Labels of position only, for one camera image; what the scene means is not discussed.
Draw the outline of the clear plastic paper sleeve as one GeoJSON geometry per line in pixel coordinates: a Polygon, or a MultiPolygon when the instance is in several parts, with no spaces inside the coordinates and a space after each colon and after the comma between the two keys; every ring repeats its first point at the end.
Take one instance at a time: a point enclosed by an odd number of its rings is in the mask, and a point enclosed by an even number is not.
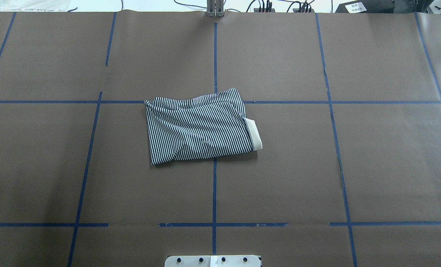
{"type": "Polygon", "coordinates": [[[69,0],[0,0],[0,12],[63,12],[69,0]]]}

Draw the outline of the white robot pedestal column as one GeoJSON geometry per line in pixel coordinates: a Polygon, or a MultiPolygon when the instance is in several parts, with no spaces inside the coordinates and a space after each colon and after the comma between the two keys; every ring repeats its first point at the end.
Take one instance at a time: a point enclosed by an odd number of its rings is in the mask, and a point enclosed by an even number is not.
{"type": "Polygon", "coordinates": [[[262,260],[257,255],[200,255],[169,256],[165,267],[261,267],[262,260]]]}

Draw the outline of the brown paper table cover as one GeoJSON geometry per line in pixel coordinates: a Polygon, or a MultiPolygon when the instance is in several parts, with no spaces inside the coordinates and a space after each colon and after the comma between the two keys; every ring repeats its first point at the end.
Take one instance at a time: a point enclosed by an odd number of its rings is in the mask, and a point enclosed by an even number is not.
{"type": "Polygon", "coordinates": [[[0,267],[441,266],[441,15],[0,12],[0,267]],[[151,165],[145,101],[263,149],[151,165]]]}

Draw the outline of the upper black orange connector box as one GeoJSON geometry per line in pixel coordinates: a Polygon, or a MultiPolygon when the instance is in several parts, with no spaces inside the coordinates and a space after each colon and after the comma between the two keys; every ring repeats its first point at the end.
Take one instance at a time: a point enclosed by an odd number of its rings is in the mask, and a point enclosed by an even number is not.
{"type": "Polygon", "coordinates": [[[273,2],[271,0],[256,0],[258,7],[253,8],[256,13],[271,13],[274,12],[273,2]]]}

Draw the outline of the blue white striped polo shirt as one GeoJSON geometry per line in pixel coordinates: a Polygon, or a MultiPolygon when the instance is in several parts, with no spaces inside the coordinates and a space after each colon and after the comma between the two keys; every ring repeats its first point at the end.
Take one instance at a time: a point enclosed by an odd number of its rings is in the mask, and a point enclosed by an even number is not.
{"type": "Polygon", "coordinates": [[[152,165],[245,154],[263,148],[236,88],[192,99],[145,101],[152,165]]]}

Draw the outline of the black box with white label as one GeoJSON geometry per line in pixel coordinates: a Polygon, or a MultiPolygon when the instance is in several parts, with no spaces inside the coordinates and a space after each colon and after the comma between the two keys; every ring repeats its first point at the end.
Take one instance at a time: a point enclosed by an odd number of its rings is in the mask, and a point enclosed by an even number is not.
{"type": "Polygon", "coordinates": [[[393,13],[394,0],[353,0],[338,5],[334,13],[393,13]]]}

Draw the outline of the aluminium frame post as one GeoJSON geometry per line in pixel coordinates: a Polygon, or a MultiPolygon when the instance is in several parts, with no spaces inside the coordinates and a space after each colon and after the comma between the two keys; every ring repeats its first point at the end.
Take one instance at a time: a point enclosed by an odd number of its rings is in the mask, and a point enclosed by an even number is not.
{"type": "Polygon", "coordinates": [[[207,0],[206,1],[206,16],[207,17],[224,17],[225,15],[225,0],[207,0]]]}

